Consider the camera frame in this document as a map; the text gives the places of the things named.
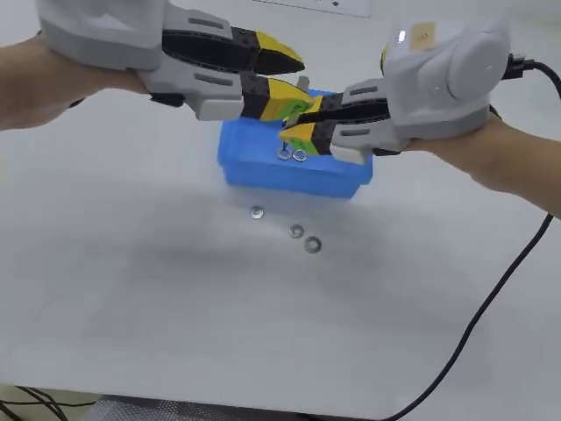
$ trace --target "table surface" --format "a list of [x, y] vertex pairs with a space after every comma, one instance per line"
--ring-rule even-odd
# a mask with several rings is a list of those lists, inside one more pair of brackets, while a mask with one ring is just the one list
[[[307, 58], [313, 88], [333, 90], [378, 74], [400, 13], [187, 3], [261, 25]], [[7, 8], [3, 43], [33, 33], [30, 2]], [[516, 25], [514, 37], [517, 51], [561, 69], [558, 30]], [[494, 104], [522, 129], [558, 136], [545, 78], [504, 83]], [[543, 217], [423, 153], [377, 160], [349, 203], [230, 189], [219, 131], [187, 109], [105, 92], [48, 127], [0, 135], [0, 381], [385, 416], [432, 381]], [[323, 240], [321, 253], [288, 236], [293, 223]], [[410, 419], [522, 421], [561, 409], [552, 228]]]

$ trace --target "small metal ring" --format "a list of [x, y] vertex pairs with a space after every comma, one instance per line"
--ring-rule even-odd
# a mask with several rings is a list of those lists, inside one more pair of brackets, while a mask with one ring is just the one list
[[296, 149], [294, 152], [292, 152], [292, 157], [298, 162], [304, 162], [308, 159], [308, 154], [306, 153], [306, 151]]
[[308, 253], [316, 254], [322, 250], [322, 241], [318, 237], [307, 237], [304, 248]]
[[260, 206], [253, 206], [251, 214], [253, 219], [262, 219], [265, 215], [265, 210]]
[[292, 153], [284, 147], [280, 147], [279, 149], [277, 149], [277, 158], [282, 161], [288, 161], [290, 158], [292, 158]]
[[294, 224], [290, 227], [290, 237], [293, 239], [301, 239], [304, 236], [304, 227]]

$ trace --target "black cord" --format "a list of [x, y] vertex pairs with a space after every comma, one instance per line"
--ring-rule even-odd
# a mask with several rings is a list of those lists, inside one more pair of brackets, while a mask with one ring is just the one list
[[21, 417], [18, 417], [17, 414], [12, 412], [10, 408], [5, 406], [4, 404], [0, 403], [0, 413], [3, 413], [6, 417], [11, 419], [11, 421], [24, 421]]
[[86, 98], [82, 98], [79, 99], [78, 101], [74, 101], [73, 103], [71, 103], [68, 108], [74, 108], [77, 107], [78, 105], [80, 105], [81, 103], [83, 103], [86, 100]]
[[37, 389], [23, 388], [17, 386], [17, 389], [36, 399], [39, 403], [45, 405], [45, 407], [50, 410], [60, 421], [68, 421], [66, 414], [62, 411], [60, 406], [54, 401], [54, 399], [45, 392], [41, 392]]
[[[555, 71], [552, 68], [543, 64], [542, 62], [533, 61], [533, 60], [523, 61], [522, 65], [519, 60], [516, 60], [513, 61], [513, 66], [514, 65], [515, 68], [513, 68], [513, 71], [512, 72], [507, 71], [507, 73], [505, 74], [505, 75], [510, 74], [511, 77], [505, 76], [504, 77], [505, 80], [522, 77], [523, 70], [534, 70], [534, 69], [539, 70], [550, 78], [550, 80], [555, 85], [555, 89], [557, 91], [557, 94], [559, 95], [559, 99], [561, 99], [561, 78], [559, 78], [557, 73], [555, 73]], [[481, 304], [481, 306], [475, 312], [475, 314], [472, 317], [472, 320], [470, 320], [470, 323], [465, 328], [464, 334], [460, 338], [458, 345], [456, 346], [456, 349], [452, 353], [452, 356], [450, 357], [448, 362], [446, 362], [442, 371], [438, 374], [437, 378], [429, 385], [429, 387], [426, 388], [426, 390], [424, 390], [422, 394], [416, 398], [415, 401], [410, 403], [408, 406], [406, 406], [403, 410], [400, 410], [395, 415], [387, 418], [370, 420], [370, 421], [397, 421], [399, 419], [402, 419], [403, 417], [408, 415], [411, 411], [415, 410], [430, 395], [432, 395], [432, 393], [437, 389], [440, 383], [444, 380], [446, 375], [450, 373], [450, 370], [452, 369], [452, 367], [454, 367], [456, 361], [458, 361], [458, 358], [461, 355], [462, 351], [464, 350], [467, 341], [472, 335], [473, 329], [475, 328], [477, 323], [481, 320], [481, 317], [485, 314], [486, 310], [489, 308], [489, 306], [494, 301], [494, 299], [499, 295], [502, 288], [507, 283], [508, 279], [510, 279], [510, 277], [516, 271], [516, 269], [522, 264], [522, 262], [528, 257], [528, 255], [531, 253], [534, 247], [536, 247], [537, 244], [540, 242], [543, 235], [547, 232], [547, 229], [550, 227], [552, 221], [553, 221], [553, 216], [551, 214], [548, 214], [543, 220], [540, 228], [537, 230], [537, 233], [534, 236], [534, 238], [524, 247], [524, 249], [520, 252], [518, 257], [516, 257], [515, 261], [513, 261], [512, 264], [508, 267], [507, 271], [504, 273], [504, 275], [500, 278], [497, 285], [491, 291], [491, 294], [489, 294], [489, 296], [485, 299], [483, 304]], [[319, 417], [315, 417], [313, 415], [298, 414], [298, 416], [308, 421], [323, 421], [323, 419]]]
[[[0, 404], [7, 405], [7, 406], [36, 406], [36, 405], [44, 405], [42, 402], [35, 402], [35, 401], [3, 401], [0, 399]], [[84, 403], [64, 403], [64, 402], [57, 402], [61, 408], [83, 408], [85, 406], [93, 406], [96, 402], [84, 402]]]

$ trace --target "label sticker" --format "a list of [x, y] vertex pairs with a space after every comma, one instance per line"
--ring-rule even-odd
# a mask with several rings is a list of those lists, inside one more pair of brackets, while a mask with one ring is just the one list
[[288, 143], [292, 145], [294, 149], [301, 149], [308, 155], [319, 155], [316, 147], [312, 142], [303, 142], [301, 139], [298, 138], [290, 138], [288, 140]]
[[294, 101], [290, 101], [287, 103], [278, 114], [278, 118], [288, 118], [293, 116], [294, 114], [302, 114], [309, 110], [311, 106], [310, 103], [306, 101], [302, 101], [300, 99], [295, 99]]
[[411, 28], [411, 51], [422, 51], [432, 48], [435, 45], [435, 31], [437, 24], [427, 22], [424, 24], [413, 25]]
[[386, 57], [387, 57], [387, 50], [389, 50], [389, 44], [386, 44], [384, 51], [382, 51], [382, 55], [380, 57], [380, 71], [382, 75], [384, 75], [384, 65], [386, 64]]

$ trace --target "blue plastic box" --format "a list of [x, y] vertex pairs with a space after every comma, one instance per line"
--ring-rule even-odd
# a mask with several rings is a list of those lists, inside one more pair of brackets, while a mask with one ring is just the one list
[[[322, 95], [321, 91], [310, 91]], [[332, 156], [308, 156], [304, 162], [282, 161], [277, 150], [281, 121], [262, 123], [249, 118], [223, 124], [218, 163], [226, 182], [234, 186], [257, 187], [307, 193], [316, 196], [352, 198], [360, 186], [373, 177], [373, 160], [365, 165], [335, 160]]]

